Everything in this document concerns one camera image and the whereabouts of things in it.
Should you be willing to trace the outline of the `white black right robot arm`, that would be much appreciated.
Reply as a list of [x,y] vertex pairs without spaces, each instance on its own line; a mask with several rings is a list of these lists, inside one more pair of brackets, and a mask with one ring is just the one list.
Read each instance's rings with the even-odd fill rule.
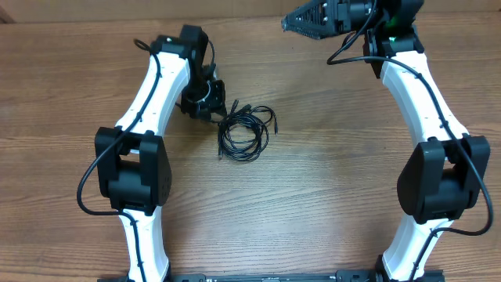
[[314,39],[363,38],[362,62],[389,90],[408,126],[413,152],[397,181],[402,220],[370,270],[338,270],[337,281],[442,281],[425,264],[440,236],[479,197],[490,146],[456,119],[432,78],[416,26],[422,0],[313,0],[288,13],[285,31]]

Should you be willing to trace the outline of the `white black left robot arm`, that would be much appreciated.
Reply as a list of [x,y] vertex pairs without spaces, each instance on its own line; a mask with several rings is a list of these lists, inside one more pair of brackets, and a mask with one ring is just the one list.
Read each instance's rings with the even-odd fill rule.
[[199,26],[134,43],[149,55],[146,76],[115,126],[98,129],[96,158],[77,186],[77,204],[89,215],[121,220],[130,259],[123,281],[170,281],[161,219],[172,181],[164,133],[175,108],[206,122],[226,116],[225,84],[215,62],[204,62],[214,46]]

